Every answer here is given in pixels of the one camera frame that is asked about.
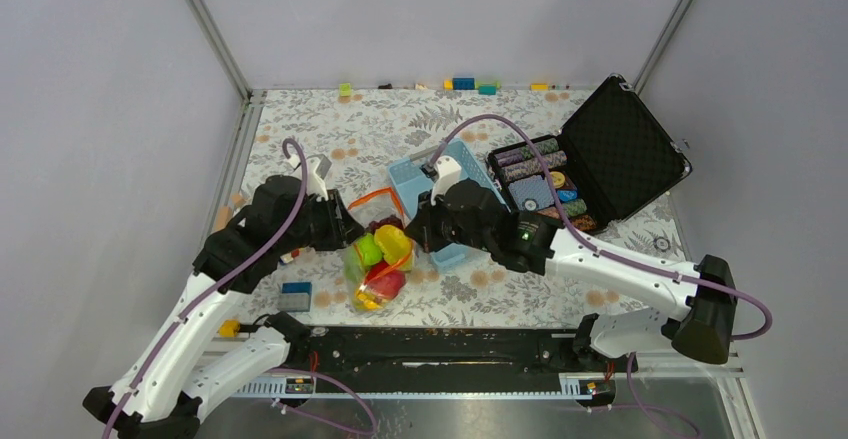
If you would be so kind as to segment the yellow mango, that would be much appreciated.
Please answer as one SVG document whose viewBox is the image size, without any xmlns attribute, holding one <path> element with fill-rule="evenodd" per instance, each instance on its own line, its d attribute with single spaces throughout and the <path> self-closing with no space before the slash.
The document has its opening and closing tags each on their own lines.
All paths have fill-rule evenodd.
<svg viewBox="0 0 848 439">
<path fill-rule="evenodd" d="M 383 254 L 383 260 L 408 271 L 414 265 L 414 244 L 404 231 L 394 225 L 383 225 L 374 232 L 374 241 Z"/>
</svg>

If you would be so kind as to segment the dark purple grapes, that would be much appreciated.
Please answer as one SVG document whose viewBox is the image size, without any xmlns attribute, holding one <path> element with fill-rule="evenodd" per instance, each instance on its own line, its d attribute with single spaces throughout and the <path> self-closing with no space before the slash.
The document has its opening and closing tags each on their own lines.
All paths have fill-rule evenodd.
<svg viewBox="0 0 848 439">
<path fill-rule="evenodd" d="M 390 215 L 380 220 L 371 221 L 366 227 L 366 230 L 369 233 L 374 234 L 379 228 L 383 226 L 393 226 L 400 230 L 404 229 L 403 220 L 396 215 Z"/>
</svg>

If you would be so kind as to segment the green pepper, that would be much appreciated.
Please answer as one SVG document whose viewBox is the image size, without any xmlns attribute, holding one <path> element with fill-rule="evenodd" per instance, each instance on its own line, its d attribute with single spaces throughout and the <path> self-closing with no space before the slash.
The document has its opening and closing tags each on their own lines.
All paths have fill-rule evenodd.
<svg viewBox="0 0 848 439">
<path fill-rule="evenodd" d="M 368 271 L 382 260 L 383 252 L 376 244 L 372 233 L 366 233 L 351 246 L 349 262 L 355 269 Z"/>
</svg>

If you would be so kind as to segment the light blue plastic basket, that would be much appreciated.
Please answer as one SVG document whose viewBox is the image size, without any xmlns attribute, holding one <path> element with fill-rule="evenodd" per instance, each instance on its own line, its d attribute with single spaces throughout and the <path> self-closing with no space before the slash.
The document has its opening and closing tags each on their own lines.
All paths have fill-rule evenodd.
<svg viewBox="0 0 848 439">
<path fill-rule="evenodd" d="M 419 195 L 432 188 L 434 183 L 422 167 L 431 158 L 436 147 L 422 150 L 411 156 L 404 157 L 388 166 L 389 182 L 399 197 L 407 218 L 413 219 L 417 213 Z M 471 148 L 461 139 L 453 139 L 443 152 L 443 156 L 455 159 L 461 169 L 460 179 L 473 179 L 480 186 L 491 189 L 502 205 L 503 197 L 495 183 L 489 177 L 486 167 L 476 158 Z M 444 249 L 430 253 L 430 260 L 440 273 L 446 273 L 456 267 L 468 263 L 476 253 L 463 245 L 452 244 Z"/>
</svg>

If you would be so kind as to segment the clear zip top bag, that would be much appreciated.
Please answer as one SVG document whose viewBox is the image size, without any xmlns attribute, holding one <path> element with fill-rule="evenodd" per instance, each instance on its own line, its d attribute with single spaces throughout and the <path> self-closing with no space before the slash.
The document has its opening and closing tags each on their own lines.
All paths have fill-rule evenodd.
<svg viewBox="0 0 848 439">
<path fill-rule="evenodd" d="M 392 188 L 354 200 L 348 211 L 364 228 L 364 235 L 343 253 L 351 303 L 359 312 L 377 311 L 405 287 L 415 266 L 415 245 L 405 234 L 407 218 Z"/>
</svg>

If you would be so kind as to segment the red apple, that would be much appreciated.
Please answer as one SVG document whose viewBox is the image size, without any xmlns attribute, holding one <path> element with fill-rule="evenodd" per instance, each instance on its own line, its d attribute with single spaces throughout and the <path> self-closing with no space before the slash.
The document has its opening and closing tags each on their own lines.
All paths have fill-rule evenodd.
<svg viewBox="0 0 848 439">
<path fill-rule="evenodd" d="M 366 274 L 364 291 L 375 301 L 388 301 L 395 299 L 405 285 L 406 273 L 381 261 Z"/>
</svg>

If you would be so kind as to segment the yellow banana bunch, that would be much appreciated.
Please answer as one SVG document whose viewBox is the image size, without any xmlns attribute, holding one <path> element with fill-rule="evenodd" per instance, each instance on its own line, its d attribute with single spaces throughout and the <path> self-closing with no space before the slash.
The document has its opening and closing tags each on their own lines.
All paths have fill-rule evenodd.
<svg viewBox="0 0 848 439">
<path fill-rule="evenodd" d="M 352 298 L 354 308 L 359 311 L 376 311 L 384 308 L 391 301 L 391 297 L 368 288 L 356 289 Z"/>
</svg>

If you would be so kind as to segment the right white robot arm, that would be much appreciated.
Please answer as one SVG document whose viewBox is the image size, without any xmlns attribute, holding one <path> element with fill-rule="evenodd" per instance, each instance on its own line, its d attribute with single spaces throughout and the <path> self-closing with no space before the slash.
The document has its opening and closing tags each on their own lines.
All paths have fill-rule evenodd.
<svg viewBox="0 0 848 439">
<path fill-rule="evenodd" d="M 669 262 L 601 241 L 535 212 L 511 211 L 471 179 L 420 195 L 405 233 L 426 252 L 459 244 L 513 272 L 579 279 L 640 301 L 643 309 L 588 315 L 573 355 L 597 371 L 611 359 L 670 347 L 702 363 L 727 362 L 737 301 L 727 263 Z"/>
</svg>

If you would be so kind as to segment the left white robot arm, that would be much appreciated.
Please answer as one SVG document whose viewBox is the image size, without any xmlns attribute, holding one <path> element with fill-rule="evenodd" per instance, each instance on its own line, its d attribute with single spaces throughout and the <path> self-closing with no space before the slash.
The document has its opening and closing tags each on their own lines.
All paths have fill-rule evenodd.
<svg viewBox="0 0 848 439">
<path fill-rule="evenodd" d="M 91 389 L 83 407 L 120 438 L 191 438 L 238 388 L 268 369 L 304 366 L 308 326 L 271 315 L 245 344 L 193 372 L 219 326 L 297 249 L 336 251 L 364 233 L 339 192 L 320 178 L 275 175 L 222 229 L 207 237 L 168 319 L 113 385 Z"/>
</svg>

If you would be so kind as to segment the blue grey block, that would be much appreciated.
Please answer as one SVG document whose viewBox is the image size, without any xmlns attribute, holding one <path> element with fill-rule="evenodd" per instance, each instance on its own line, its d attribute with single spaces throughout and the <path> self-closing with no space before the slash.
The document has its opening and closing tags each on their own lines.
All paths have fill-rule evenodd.
<svg viewBox="0 0 848 439">
<path fill-rule="evenodd" d="M 311 310 L 313 286 L 311 282 L 287 282 L 280 287 L 277 300 L 279 311 L 305 313 Z"/>
</svg>

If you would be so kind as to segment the floral table mat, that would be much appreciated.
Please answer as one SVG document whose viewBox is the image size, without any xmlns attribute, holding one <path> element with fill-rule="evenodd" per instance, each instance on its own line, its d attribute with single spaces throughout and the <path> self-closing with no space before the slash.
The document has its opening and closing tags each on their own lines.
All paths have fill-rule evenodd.
<svg viewBox="0 0 848 439">
<path fill-rule="evenodd" d="M 260 95 L 261 115 L 239 192 L 249 197 L 268 176 L 285 173 L 281 145 L 293 137 L 308 154 L 332 163 L 327 176 L 346 203 L 388 186 L 391 163 L 436 146 L 468 118 L 488 115 L 460 137 L 478 160 L 518 141 L 501 124 L 507 118 L 528 135 L 557 132 L 588 98 L 585 90 L 503 90 L 493 96 L 471 91 L 358 90 L 342 98 L 331 90 L 279 90 Z M 351 302 L 351 283 L 340 253 L 304 251 L 265 279 L 237 311 L 250 322 L 277 310 L 282 286 L 312 286 L 310 309 L 300 315 L 314 325 L 573 327 L 590 313 L 618 314 L 640 308 L 637 300 L 572 278 L 516 274 L 482 254 L 439 272 L 427 255 L 398 297 L 385 308 L 360 312 Z"/>
</svg>

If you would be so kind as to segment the wooden block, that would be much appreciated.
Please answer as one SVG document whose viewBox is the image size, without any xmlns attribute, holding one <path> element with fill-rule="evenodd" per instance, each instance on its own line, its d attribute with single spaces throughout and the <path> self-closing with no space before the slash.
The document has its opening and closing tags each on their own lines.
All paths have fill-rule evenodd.
<svg viewBox="0 0 848 439">
<path fill-rule="evenodd" d="M 225 228 L 229 221 L 233 218 L 233 216 L 234 210 L 232 206 L 223 205 L 219 207 L 213 222 L 211 232 L 215 233 Z"/>
</svg>

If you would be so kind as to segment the blue yellow toy bricks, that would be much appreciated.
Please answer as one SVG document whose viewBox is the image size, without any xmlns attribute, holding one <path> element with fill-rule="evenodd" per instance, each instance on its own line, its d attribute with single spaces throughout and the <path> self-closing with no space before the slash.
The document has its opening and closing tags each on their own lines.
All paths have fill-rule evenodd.
<svg viewBox="0 0 848 439">
<path fill-rule="evenodd" d="M 501 89 L 497 81 L 484 83 L 472 77 L 453 77 L 443 82 L 443 89 L 448 91 L 476 91 L 480 95 L 494 96 Z"/>
</svg>

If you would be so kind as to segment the black poker chip case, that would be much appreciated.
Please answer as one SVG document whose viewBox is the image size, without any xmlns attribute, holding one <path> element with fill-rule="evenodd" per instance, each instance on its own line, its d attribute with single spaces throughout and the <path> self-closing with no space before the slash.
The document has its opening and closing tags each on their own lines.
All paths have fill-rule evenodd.
<svg viewBox="0 0 848 439">
<path fill-rule="evenodd" d="M 562 204 L 588 234 L 630 218 L 687 178 L 692 166 L 630 84 L 613 74 L 565 120 L 533 140 L 554 178 L 555 194 L 524 140 L 491 151 L 486 163 L 506 203 L 555 216 Z"/>
</svg>

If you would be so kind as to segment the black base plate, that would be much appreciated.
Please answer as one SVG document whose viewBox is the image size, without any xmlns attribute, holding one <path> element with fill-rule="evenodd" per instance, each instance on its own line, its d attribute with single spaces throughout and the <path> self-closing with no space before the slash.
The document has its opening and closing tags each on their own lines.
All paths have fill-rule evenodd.
<svg viewBox="0 0 848 439">
<path fill-rule="evenodd" d="M 590 350 L 575 329 L 330 327 L 283 363 L 357 393 L 554 393 L 560 378 L 622 373 L 627 359 Z"/>
</svg>

